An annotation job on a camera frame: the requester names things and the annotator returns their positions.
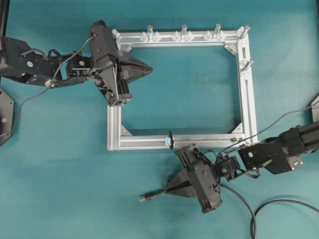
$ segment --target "rectangular metal frame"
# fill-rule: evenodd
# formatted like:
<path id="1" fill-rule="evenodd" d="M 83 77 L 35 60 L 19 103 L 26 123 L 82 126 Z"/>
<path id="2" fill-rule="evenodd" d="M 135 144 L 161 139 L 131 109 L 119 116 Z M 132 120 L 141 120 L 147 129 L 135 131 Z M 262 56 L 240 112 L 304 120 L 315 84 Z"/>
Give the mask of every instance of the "rectangular metal frame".
<path id="1" fill-rule="evenodd" d="M 113 30 L 120 49 L 144 47 L 188 47 L 223 46 L 236 57 L 242 122 L 227 134 L 190 134 L 174 135 L 174 148 L 195 143 L 197 147 L 227 147 L 257 133 L 255 100 L 249 50 L 249 26 L 238 30 L 180 31 L 180 32 L 126 32 Z M 165 149 L 167 135 L 134 136 L 123 125 L 122 107 L 108 107 L 108 150 L 128 149 Z M 257 137 L 246 140 L 247 144 L 256 143 Z"/>

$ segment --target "teal table surface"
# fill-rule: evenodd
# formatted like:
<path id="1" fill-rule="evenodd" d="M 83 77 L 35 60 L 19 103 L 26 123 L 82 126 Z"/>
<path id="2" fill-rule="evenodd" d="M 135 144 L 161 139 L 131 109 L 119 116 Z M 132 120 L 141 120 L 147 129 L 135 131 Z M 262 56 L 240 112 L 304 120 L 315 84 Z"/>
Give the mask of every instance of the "teal table surface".
<path id="1" fill-rule="evenodd" d="M 251 25 L 250 51 L 257 126 L 306 107 L 319 94 L 319 34 L 315 0 L 11 0 L 7 36 L 61 53 L 79 49 L 103 19 L 118 31 Z M 135 134 L 227 133 L 240 121 L 235 57 L 222 47 L 134 49 L 154 68 L 130 85 L 123 123 Z M 86 48 L 84 55 L 89 55 Z M 18 106 L 43 88 L 2 78 Z M 312 121 L 287 116 L 259 136 L 277 136 Z M 222 189 L 222 206 L 202 214 L 195 198 L 163 195 L 180 162 L 170 150 L 110 152 L 107 103 L 93 82 L 50 90 L 27 103 L 12 138 L 0 148 L 1 239 L 247 239 L 250 214 Z M 280 175 L 227 183 L 257 208 L 276 198 L 319 207 L 319 152 Z M 319 238 L 318 214 L 272 205 L 258 217 L 258 238 Z"/>

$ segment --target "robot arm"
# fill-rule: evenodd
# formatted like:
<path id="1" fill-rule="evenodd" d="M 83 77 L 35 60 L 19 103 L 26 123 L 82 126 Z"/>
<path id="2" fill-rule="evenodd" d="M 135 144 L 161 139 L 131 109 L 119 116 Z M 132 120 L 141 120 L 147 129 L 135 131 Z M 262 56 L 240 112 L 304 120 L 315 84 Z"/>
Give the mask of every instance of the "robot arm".
<path id="1" fill-rule="evenodd" d="M 295 170 L 303 164 L 301 155 L 319 147 L 319 122 L 291 128 L 238 151 L 247 170 L 265 167 L 272 174 Z"/>
<path id="2" fill-rule="evenodd" d="M 41 50 L 30 48 L 24 41 L 1 37 L 0 76 L 51 88 L 77 85 L 92 79 L 109 106 L 125 105 L 132 98 L 128 84 L 151 73 L 152 68 L 128 52 L 118 50 L 112 31 L 104 21 L 93 24 L 89 36 L 93 37 L 90 42 L 92 56 L 77 54 L 66 66 L 67 79 L 62 79 L 59 70 L 54 82 L 53 75 L 71 54 L 60 55 L 52 49 L 46 55 Z"/>
<path id="3" fill-rule="evenodd" d="M 168 181 L 165 187 L 143 195 L 140 201 L 148 201 L 166 193 L 183 197 L 197 197 L 202 212 L 217 209 L 222 200 L 220 181 L 241 175 L 252 178 L 260 176 L 259 168 L 265 167 L 272 174 L 295 170 L 303 164 L 301 155 L 311 153 L 319 147 L 319 122 L 303 127 L 291 128 L 278 137 L 268 138 L 257 144 L 240 149 L 239 155 L 246 167 L 240 168 L 235 156 L 218 154 L 212 163 L 194 144 L 175 152 L 183 169 Z"/>

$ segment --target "metal bolt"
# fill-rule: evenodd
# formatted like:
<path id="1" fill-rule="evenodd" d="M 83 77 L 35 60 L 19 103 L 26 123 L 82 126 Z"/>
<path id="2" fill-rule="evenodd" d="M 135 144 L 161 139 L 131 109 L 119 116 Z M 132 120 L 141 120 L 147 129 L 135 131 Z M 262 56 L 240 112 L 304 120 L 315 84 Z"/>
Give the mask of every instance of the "metal bolt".
<path id="1" fill-rule="evenodd" d="M 28 67 L 33 67 L 33 63 L 31 61 L 28 61 L 26 64 L 28 65 Z"/>
<path id="2" fill-rule="evenodd" d="M 181 38 L 182 39 L 185 39 L 186 33 L 187 33 L 187 25 L 184 24 L 183 26 L 181 26 Z"/>
<path id="3" fill-rule="evenodd" d="M 248 60 L 248 62 L 246 63 L 246 65 L 244 66 L 244 68 L 242 69 L 242 71 L 247 71 L 251 65 L 254 63 L 254 61 L 252 60 Z"/>
<path id="4" fill-rule="evenodd" d="M 243 33 L 240 35 L 240 39 L 244 39 L 244 37 L 247 35 L 248 31 L 250 30 L 250 25 L 245 26 Z"/>
<path id="5" fill-rule="evenodd" d="M 214 31 L 214 38 L 217 37 L 217 34 L 220 32 L 221 24 L 217 24 Z"/>
<path id="6" fill-rule="evenodd" d="M 148 26 L 148 36 L 149 36 L 149 39 L 152 40 L 152 38 L 153 38 L 153 27 L 151 25 Z"/>

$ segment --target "black cable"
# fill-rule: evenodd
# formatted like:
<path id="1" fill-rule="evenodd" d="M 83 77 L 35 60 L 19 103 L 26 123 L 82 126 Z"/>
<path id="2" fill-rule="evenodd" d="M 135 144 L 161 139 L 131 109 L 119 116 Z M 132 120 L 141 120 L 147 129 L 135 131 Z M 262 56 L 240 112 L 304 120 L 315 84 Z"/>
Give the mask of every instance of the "black cable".
<path id="1" fill-rule="evenodd" d="M 217 154 L 215 153 L 214 150 L 209 149 L 209 150 L 207 150 L 207 151 L 204 152 L 204 155 L 206 155 L 206 154 L 208 154 L 208 153 L 213 153 L 213 154 L 215 155 L 215 157 L 217 158 Z"/>
<path id="2" fill-rule="evenodd" d="M 89 37 L 89 38 L 85 41 L 84 45 L 81 47 L 80 50 L 78 50 L 77 52 L 73 53 L 69 58 L 67 58 L 65 61 L 63 61 L 62 64 L 60 64 L 60 66 L 58 67 L 58 69 L 55 71 L 55 73 L 54 73 L 54 75 L 53 75 L 53 78 L 52 78 L 52 81 L 51 81 L 50 86 L 52 85 L 53 81 L 55 80 L 56 74 L 57 74 L 58 71 L 61 69 L 61 67 L 62 67 L 66 62 L 68 62 L 68 61 L 71 60 L 73 57 L 75 57 L 77 54 L 79 54 L 81 51 L 83 51 L 83 49 L 85 48 L 86 44 L 87 44 L 90 40 L 92 40 L 93 38 L 94 38 L 94 37 Z M 38 94 L 36 94 L 36 95 L 34 95 L 34 96 L 31 96 L 31 97 L 25 99 L 24 101 L 22 101 L 21 105 L 20 105 L 19 108 L 18 108 L 18 112 L 17 112 L 17 115 L 16 115 L 15 120 L 14 120 L 14 122 L 13 122 L 13 126 L 12 126 L 11 131 L 1 134 L 1 135 L 0 135 L 0 138 L 3 137 L 3 136 L 5 136 L 5 135 L 8 135 L 8 136 L 9 136 L 9 134 L 13 133 L 13 131 L 14 131 L 15 127 L 16 127 L 16 124 L 17 124 L 17 122 L 18 122 L 19 116 L 20 116 L 20 114 L 21 114 L 21 108 L 22 108 L 22 106 L 23 106 L 25 103 L 27 103 L 27 102 L 29 102 L 29 101 L 31 101 L 31 100 L 33 100 L 33 99 L 35 99 L 35 98 L 37 98 L 37 97 L 43 95 L 45 92 L 47 92 L 49 89 L 51 89 L 50 86 L 47 87 L 45 90 L 41 91 L 40 93 L 38 93 Z"/>
<path id="3" fill-rule="evenodd" d="M 253 239 L 256 239 L 256 231 L 257 231 L 257 223 L 256 223 L 256 217 L 255 217 L 255 214 L 254 214 L 254 211 L 253 209 L 251 208 L 251 206 L 249 205 L 249 203 L 246 201 L 246 199 L 244 199 L 243 196 L 241 196 L 238 192 L 236 192 L 234 189 L 224 185 L 224 184 L 220 184 L 221 187 L 227 189 L 228 191 L 232 192 L 233 194 L 235 194 L 245 205 L 246 207 L 248 208 L 248 210 L 250 211 L 250 214 L 252 216 L 252 224 L 253 224 L 253 227 L 254 227 L 254 231 L 251 232 L 252 233 L 252 238 Z"/>
<path id="4" fill-rule="evenodd" d="M 23 52 L 21 53 L 21 56 L 25 56 L 25 55 L 30 54 L 30 53 L 32 53 L 32 52 L 40 52 L 40 53 L 42 54 L 43 60 L 44 60 L 44 61 L 49 61 L 47 55 L 46 55 L 43 51 L 41 51 L 41 50 L 39 50 L 39 49 L 36 49 L 36 48 L 31 48 L 30 50 L 23 51 Z"/>
<path id="5" fill-rule="evenodd" d="M 51 56 L 51 53 L 54 53 L 56 56 L 61 56 L 60 52 L 58 50 L 55 50 L 55 49 L 51 49 L 49 50 L 48 52 L 48 57 Z"/>
<path id="6" fill-rule="evenodd" d="M 289 114 L 298 113 L 298 112 L 302 112 L 302 111 L 308 110 L 308 109 L 310 109 L 311 107 L 315 106 L 317 103 L 319 103 L 319 101 L 316 101 L 315 103 L 313 103 L 313 104 L 311 104 L 310 106 L 307 106 L 307 107 L 305 107 L 305 108 L 303 108 L 303 109 L 299 109 L 299 110 L 295 110 L 295 111 L 289 111 L 289 112 L 284 113 L 282 116 L 280 116 L 278 119 L 276 119 L 274 122 L 272 122 L 269 126 L 267 126 L 266 128 L 264 128 L 262 131 L 259 131 L 258 133 L 254 134 L 253 136 L 247 137 L 247 138 L 242 139 L 242 140 L 240 140 L 240 141 L 238 141 L 238 142 L 236 142 L 236 143 L 234 143 L 234 144 L 232 144 L 232 145 L 230 145 L 230 146 L 228 146 L 228 147 L 226 147 L 226 148 L 223 148 L 221 151 L 219 151 L 218 154 L 221 154 L 221 152 L 224 152 L 224 151 L 226 151 L 227 149 L 229 149 L 229 148 L 231 148 L 231 147 L 233 147 L 233 146 L 235 146 L 235 145 L 237 145 L 237 144 L 239 144 L 239 143 L 241 143 L 241 142 L 246 141 L 247 139 L 253 138 L 253 137 L 255 137 L 255 136 L 257 136 L 257 135 L 259 135 L 259 134 L 265 132 L 265 131 L 268 130 L 270 127 L 272 127 L 273 125 L 275 125 L 278 121 L 280 121 L 282 118 L 284 118 L 285 116 L 287 116 L 287 115 L 289 115 Z"/>
<path id="7" fill-rule="evenodd" d="M 265 206 L 270 205 L 270 204 L 275 204 L 275 203 L 294 203 L 294 204 L 299 204 L 299 205 L 305 206 L 305 207 L 310 208 L 310 209 L 314 210 L 315 212 L 319 213 L 319 209 L 314 207 L 314 206 L 312 206 L 312 205 L 310 205 L 310 204 L 307 204 L 307 203 L 304 203 L 304 202 L 301 202 L 301 201 L 290 200 L 290 199 L 277 199 L 277 200 L 272 200 L 272 201 L 269 201 L 269 202 L 266 202 L 266 203 L 260 205 L 258 207 L 258 209 L 256 210 L 256 212 L 254 213 L 254 216 L 256 217 L 258 215 L 258 213 Z M 256 226 L 256 219 L 251 221 L 251 233 L 252 233 L 252 237 L 253 238 L 256 238 L 255 226 Z"/>

